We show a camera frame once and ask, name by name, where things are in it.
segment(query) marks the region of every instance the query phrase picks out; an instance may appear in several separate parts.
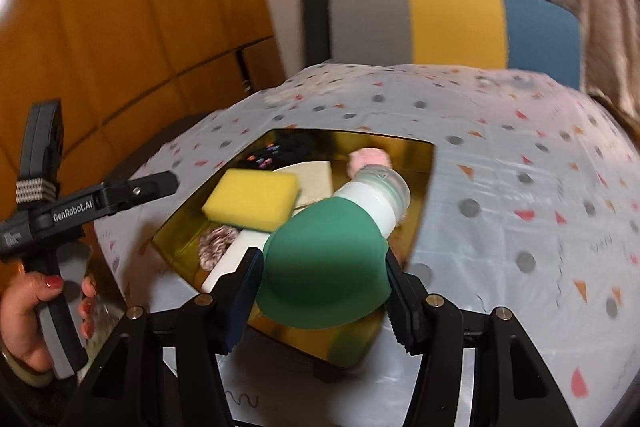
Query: wooden cabinet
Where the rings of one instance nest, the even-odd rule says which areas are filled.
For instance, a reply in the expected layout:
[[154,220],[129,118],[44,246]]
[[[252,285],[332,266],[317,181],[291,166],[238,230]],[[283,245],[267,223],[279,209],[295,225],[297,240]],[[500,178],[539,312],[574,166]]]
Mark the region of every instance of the wooden cabinet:
[[62,99],[70,192],[173,121],[241,100],[247,80],[284,79],[265,0],[0,0],[0,64],[1,211],[34,102]]
[[247,46],[242,50],[242,58],[255,90],[277,87],[285,81],[275,38]]

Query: red fingernail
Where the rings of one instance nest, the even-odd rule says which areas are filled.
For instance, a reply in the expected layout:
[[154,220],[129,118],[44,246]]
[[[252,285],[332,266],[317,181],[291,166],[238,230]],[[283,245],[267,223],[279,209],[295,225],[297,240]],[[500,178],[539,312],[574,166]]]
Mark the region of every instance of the red fingernail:
[[49,288],[62,288],[65,280],[60,275],[47,275],[44,282]]

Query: polka dot tablecloth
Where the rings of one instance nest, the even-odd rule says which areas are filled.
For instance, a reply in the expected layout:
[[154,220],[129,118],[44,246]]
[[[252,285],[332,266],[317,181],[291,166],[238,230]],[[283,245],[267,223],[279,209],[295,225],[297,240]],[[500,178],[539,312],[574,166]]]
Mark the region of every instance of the polka dot tablecloth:
[[[600,425],[640,366],[640,158],[603,108],[545,75],[322,64],[213,113],[137,174],[173,170],[175,196],[96,223],[130,304],[159,311],[194,295],[149,238],[253,140],[294,127],[432,142],[408,271],[462,309],[511,308],[578,424]],[[362,367],[337,381],[253,331],[219,358],[234,417],[267,426],[401,425],[419,363],[388,323]],[[472,366],[465,353],[459,425]]]

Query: pink toy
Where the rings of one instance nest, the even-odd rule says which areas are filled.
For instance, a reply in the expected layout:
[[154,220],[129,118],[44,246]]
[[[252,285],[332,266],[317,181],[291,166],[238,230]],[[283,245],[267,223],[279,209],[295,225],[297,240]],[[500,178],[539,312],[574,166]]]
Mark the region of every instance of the pink toy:
[[382,149],[375,149],[373,147],[366,147],[364,149],[358,149],[349,155],[349,165],[347,166],[347,174],[350,178],[353,178],[363,167],[367,165],[383,165],[385,167],[393,168],[391,165],[391,158]]

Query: black scribble drawing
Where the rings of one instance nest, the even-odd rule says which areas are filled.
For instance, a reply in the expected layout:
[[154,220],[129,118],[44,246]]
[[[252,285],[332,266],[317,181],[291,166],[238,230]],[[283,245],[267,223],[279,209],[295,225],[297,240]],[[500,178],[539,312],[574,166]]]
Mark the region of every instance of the black scribble drawing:
[[603,239],[596,241],[596,243],[592,243],[590,248],[591,251],[599,252],[610,247],[610,245],[613,245],[613,237],[611,237],[610,233],[607,233]]
[[258,394],[255,396],[255,404],[251,401],[251,398],[249,398],[247,393],[241,393],[239,399],[236,399],[231,391],[225,391],[225,394],[228,394],[236,405],[242,405],[242,399],[246,398],[246,402],[249,404],[251,409],[258,409],[258,404],[260,403],[260,395]]
[[482,311],[484,313],[488,313],[488,311],[486,310],[486,306],[484,305],[484,301],[482,300],[482,297],[479,296],[477,293],[476,293],[476,297],[478,297],[480,299],[480,303],[482,304]]
[[631,365],[631,362],[636,357],[636,351],[638,351],[638,346],[637,345],[634,346],[634,349],[631,351],[631,355],[629,355],[629,358],[626,359],[625,366],[622,368],[622,373],[620,373],[620,376],[618,377],[618,381],[612,387],[612,390],[615,391],[617,388],[620,387],[620,384],[622,383],[622,379],[624,378],[627,369],[629,369],[629,366]]
[[554,121],[556,119],[556,116],[558,116],[559,112],[560,112],[560,108],[556,105],[556,107],[554,107],[554,110],[551,112],[551,115],[549,116],[551,121]]
[[560,298],[562,296],[562,287],[560,283],[562,282],[562,264],[564,264],[564,259],[562,258],[562,252],[564,252],[564,248],[562,247],[562,241],[558,241],[558,257],[560,258],[560,264],[558,264],[558,270],[560,275],[558,276],[558,280],[556,281],[556,286],[558,286],[558,296],[556,297],[556,306],[560,309]]
[[482,105],[482,104],[476,102],[476,100],[473,100],[471,97],[467,96],[466,94],[463,94],[462,96],[464,96],[469,102],[477,105],[478,107],[482,107],[483,109],[486,109],[485,105]]
[[556,187],[558,188],[558,198],[560,198],[560,201],[564,201],[564,183],[559,178]]

